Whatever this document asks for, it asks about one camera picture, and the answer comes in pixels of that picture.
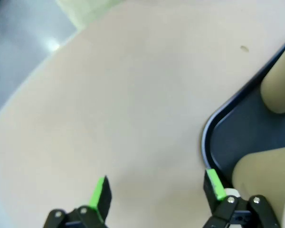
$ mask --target beige cup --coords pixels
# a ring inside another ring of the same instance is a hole
[[[245,200],[265,196],[285,228],[285,147],[243,157],[233,170],[232,183]]]
[[[264,78],[261,96],[271,111],[285,113],[285,52]]]

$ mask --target green tape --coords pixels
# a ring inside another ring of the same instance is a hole
[[[211,185],[217,200],[222,201],[227,196],[227,194],[222,185],[222,182],[220,182],[217,172],[215,171],[215,169],[210,169],[207,170],[207,175],[211,181]]]
[[[98,214],[98,218],[99,218],[99,220],[102,223],[104,222],[104,220],[103,220],[103,218],[100,215],[100,212],[99,212],[99,209],[98,209],[98,203],[99,203],[100,195],[101,195],[102,190],[103,190],[104,180],[105,180],[104,177],[99,178],[98,183],[96,185],[96,188],[94,190],[94,193],[93,193],[93,195],[91,197],[91,200],[90,200],[90,203],[89,203],[89,206],[91,208],[93,208],[94,210],[96,210],[96,212]]]

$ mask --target tray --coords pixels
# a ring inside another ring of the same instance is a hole
[[[207,168],[217,171],[225,188],[232,187],[236,163],[249,153],[285,147],[285,114],[264,105],[260,85],[285,51],[285,44],[232,98],[208,120],[201,140]]]

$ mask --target brown spot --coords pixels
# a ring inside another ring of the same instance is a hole
[[[240,48],[245,52],[249,52],[249,48],[247,48],[246,46],[242,45],[242,46],[240,46]]]

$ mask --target white table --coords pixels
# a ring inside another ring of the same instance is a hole
[[[202,227],[203,125],[284,42],[285,0],[113,8],[0,112],[0,227],[42,227],[104,174],[110,228]]]

